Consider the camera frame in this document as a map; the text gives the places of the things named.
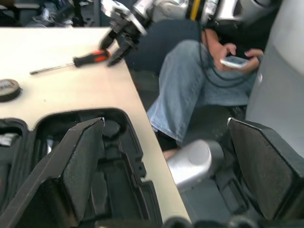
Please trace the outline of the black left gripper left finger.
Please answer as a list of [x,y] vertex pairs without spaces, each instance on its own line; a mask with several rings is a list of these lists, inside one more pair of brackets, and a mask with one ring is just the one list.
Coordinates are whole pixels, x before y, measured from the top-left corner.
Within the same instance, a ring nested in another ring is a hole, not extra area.
[[0,217],[2,228],[72,228],[82,220],[102,150],[101,117],[69,129]]

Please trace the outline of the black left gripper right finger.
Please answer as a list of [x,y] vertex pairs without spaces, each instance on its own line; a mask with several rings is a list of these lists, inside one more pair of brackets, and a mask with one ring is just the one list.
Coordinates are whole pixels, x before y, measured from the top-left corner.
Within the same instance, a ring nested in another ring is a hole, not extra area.
[[228,121],[245,183],[268,220],[304,217],[304,159],[275,130]]

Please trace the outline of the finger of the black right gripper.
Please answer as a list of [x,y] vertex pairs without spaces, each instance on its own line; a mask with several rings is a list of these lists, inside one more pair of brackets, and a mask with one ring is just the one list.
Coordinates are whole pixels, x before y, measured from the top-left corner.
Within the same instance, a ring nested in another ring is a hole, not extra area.
[[113,42],[117,37],[118,34],[115,31],[113,30],[108,31],[108,33],[100,40],[98,44],[98,49],[99,50],[108,49],[113,44]]
[[107,66],[112,67],[112,66],[118,64],[136,46],[137,46],[137,39],[133,39],[131,37],[125,37],[125,40],[124,40],[124,42],[122,42],[121,46],[109,58],[109,60],[107,62]]

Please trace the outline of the person's right hand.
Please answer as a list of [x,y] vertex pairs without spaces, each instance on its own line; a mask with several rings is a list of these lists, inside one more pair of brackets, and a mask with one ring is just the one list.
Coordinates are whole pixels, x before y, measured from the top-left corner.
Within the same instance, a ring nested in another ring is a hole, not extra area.
[[228,54],[235,55],[236,49],[237,49],[237,47],[232,43],[220,45],[218,50],[215,52],[215,54],[213,56],[215,67],[220,71],[232,70],[232,68],[223,65],[220,61],[223,60]]

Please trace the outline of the person's left hand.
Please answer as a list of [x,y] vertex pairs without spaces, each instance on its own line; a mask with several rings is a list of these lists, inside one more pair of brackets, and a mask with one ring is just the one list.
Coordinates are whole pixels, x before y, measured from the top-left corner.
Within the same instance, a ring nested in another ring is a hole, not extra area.
[[263,56],[264,53],[260,49],[250,49],[246,51],[245,53],[246,57],[249,57],[248,63],[241,68],[242,71],[252,71],[258,68],[259,66],[259,60],[258,57]]

